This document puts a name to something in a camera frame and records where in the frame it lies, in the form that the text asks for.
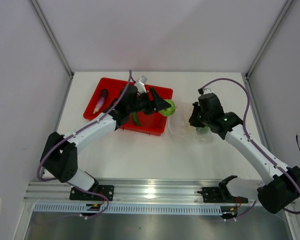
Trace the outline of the round green cabbage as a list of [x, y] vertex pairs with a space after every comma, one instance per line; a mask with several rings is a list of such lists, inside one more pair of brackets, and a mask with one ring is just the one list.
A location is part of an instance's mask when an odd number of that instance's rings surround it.
[[160, 110], [159, 113], [164, 117], [170, 117], [175, 113], [176, 105], [171, 99], [165, 99], [165, 101], [170, 104], [170, 107]]

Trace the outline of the green bell pepper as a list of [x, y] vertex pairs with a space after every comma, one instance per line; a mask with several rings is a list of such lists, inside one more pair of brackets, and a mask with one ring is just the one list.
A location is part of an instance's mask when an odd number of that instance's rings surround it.
[[196, 127], [196, 134], [197, 135], [206, 135], [210, 131], [210, 128], [208, 126], [205, 127]]

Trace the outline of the clear zip top bag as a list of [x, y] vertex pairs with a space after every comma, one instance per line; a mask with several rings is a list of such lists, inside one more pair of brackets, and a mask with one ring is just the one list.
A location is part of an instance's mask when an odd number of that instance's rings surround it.
[[210, 144], [214, 141], [214, 134], [209, 130], [208, 134], [198, 135], [195, 131], [190, 134], [185, 134], [185, 127], [190, 126], [189, 119], [191, 117], [193, 106], [191, 103], [174, 101], [176, 106], [175, 113], [167, 118], [167, 126], [170, 134], [183, 141], [202, 142]]

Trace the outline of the yellow lemon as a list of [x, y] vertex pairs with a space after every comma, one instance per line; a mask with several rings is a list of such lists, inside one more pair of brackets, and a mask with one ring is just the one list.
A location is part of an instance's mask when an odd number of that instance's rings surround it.
[[185, 134], [191, 134], [191, 133], [193, 133], [195, 130], [196, 130], [196, 129], [195, 129], [193, 126], [188, 125], [188, 126], [185, 127], [184, 132], [185, 132]]

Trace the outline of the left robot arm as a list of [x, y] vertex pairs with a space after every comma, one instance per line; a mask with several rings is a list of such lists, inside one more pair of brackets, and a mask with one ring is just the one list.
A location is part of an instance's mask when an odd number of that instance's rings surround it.
[[68, 134], [51, 133], [39, 166], [51, 173], [55, 180], [79, 188], [87, 200], [93, 200], [99, 193], [97, 180], [79, 168], [79, 153], [94, 141], [122, 127], [131, 114], [142, 112], [151, 115], [170, 107], [171, 104], [154, 88], [140, 93], [135, 85], [126, 85], [119, 98], [79, 130]]

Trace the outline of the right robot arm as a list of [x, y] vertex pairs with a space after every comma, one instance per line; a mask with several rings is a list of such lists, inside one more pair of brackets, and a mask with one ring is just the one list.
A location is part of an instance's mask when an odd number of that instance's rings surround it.
[[268, 212], [276, 214], [300, 198], [300, 168], [289, 167], [254, 140], [243, 120], [233, 112], [224, 112], [216, 94], [208, 90], [198, 97], [189, 123], [193, 127], [210, 128], [239, 151], [261, 178], [249, 180], [236, 175], [225, 178], [219, 182], [218, 189], [222, 201], [244, 197], [259, 201]]

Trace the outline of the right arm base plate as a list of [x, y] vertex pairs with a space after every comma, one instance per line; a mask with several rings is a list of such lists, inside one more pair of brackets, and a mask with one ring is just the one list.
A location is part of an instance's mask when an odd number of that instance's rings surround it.
[[203, 198], [204, 203], [242, 203], [247, 204], [249, 201], [247, 198], [242, 196], [232, 196], [226, 187], [202, 187], [197, 191]]

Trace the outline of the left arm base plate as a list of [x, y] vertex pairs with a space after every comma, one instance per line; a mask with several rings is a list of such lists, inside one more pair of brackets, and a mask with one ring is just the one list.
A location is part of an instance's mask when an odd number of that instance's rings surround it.
[[111, 202], [113, 200], [114, 193], [114, 185], [94, 185], [88, 191], [82, 191], [76, 187], [72, 187], [69, 199], [72, 201], [105, 201], [105, 199], [101, 197], [101, 195], [103, 195]]

